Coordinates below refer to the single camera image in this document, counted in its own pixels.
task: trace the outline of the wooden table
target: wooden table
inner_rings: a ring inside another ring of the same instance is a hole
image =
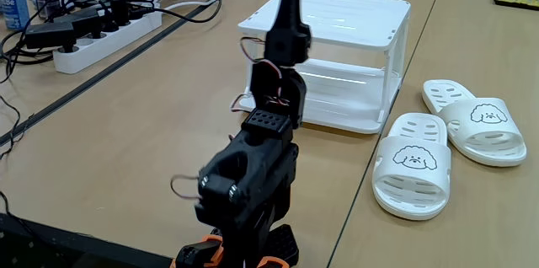
[[[427,222],[381,209],[366,172],[332,267],[536,267],[539,254],[537,12],[492,0],[437,0],[394,105],[429,113],[423,82],[452,79],[478,97],[507,103],[528,147],[515,168],[491,168],[452,151],[451,199]]]
[[[216,20],[185,25],[31,128],[0,163],[13,211],[166,256],[208,233],[168,181],[195,174],[237,131],[244,116],[228,112],[245,81],[237,24],[266,1],[225,0]],[[407,60],[434,0],[408,1]],[[312,50],[328,59],[337,53]],[[301,266],[328,263],[377,139],[309,125],[296,133],[301,155],[284,222],[294,228]]]
[[[168,6],[178,2],[162,0],[161,4]],[[187,14],[196,8],[197,6],[185,6],[176,8],[174,12]],[[30,15],[35,12],[35,8],[30,2],[29,10]],[[178,19],[175,17],[163,16],[163,25],[160,28],[155,29],[153,32],[141,37],[125,48],[73,75],[57,72],[54,68],[54,62],[46,62],[34,66],[18,65],[10,81],[0,85],[0,93],[10,104],[19,109],[22,115],[21,121],[25,121],[30,115],[53,104],[60,97],[87,82],[90,78],[95,77],[98,73],[177,22]],[[5,24],[2,21],[0,23],[0,38],[3,38],[8,33],[9,31],[6,30]],[[0,64],[0,68],[2,74],[4,74],[4,62]],[[0,105],[0,136],[11,130],[15,119],[15,114],[12,110],[4,105]]]

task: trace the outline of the white power strip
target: white power strip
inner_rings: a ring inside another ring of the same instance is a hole
[[[56,70],[67,74],[77,73],[161,27],[162,24],[163,15],[153,12],[141,19],[132,20],[130,24],[120,27],[115,32],[102,32],[105,37],[98,40],[79,39],[74,52],[63,53],[58,50],[53,52]]]

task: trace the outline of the dog face drawing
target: dog face drawing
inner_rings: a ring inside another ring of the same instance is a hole
[[[507,116],[495,105],[482,104],[473,109],[472,121],[483,122],[485,124],[499,124],[500,122],[507,121]]]
[[[400,149],[393,157],[393,162],[412,169],[438,168],[435,158],[429,150],[419,146],[406,146]]]

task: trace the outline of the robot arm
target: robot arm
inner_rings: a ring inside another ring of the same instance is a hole
[[[253,65],[256,109],[199,174],[196,216],[219,229],[217,238],[222,240],[213,237],[184,247],[175,261],[177,268],[256,268],[263,259],[268,267],[278,262],[264,256],[276,235],[270,233],[271,225],[290,206],[299,153],[292,132],[302,123],[307,92],[293,67],[307,59],[310,45],[311,32],[301,22],[300,1],[281,0],[275,24],[266,35],[264,59]],[[285,232],[293,240],[291,230]]]

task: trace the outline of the slipper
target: slipper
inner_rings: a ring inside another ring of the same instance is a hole
[[[435,217],[447,205],[451,150],[440,117],[401,115],[381,141],[376,157],[372,189],[386,211],[422,221]]]
[[[429,80],[423,100],[447,124],[449,139],[470,159],[509,167],[526,159],[524,138],[502,99],[476,98],[451,80]]]

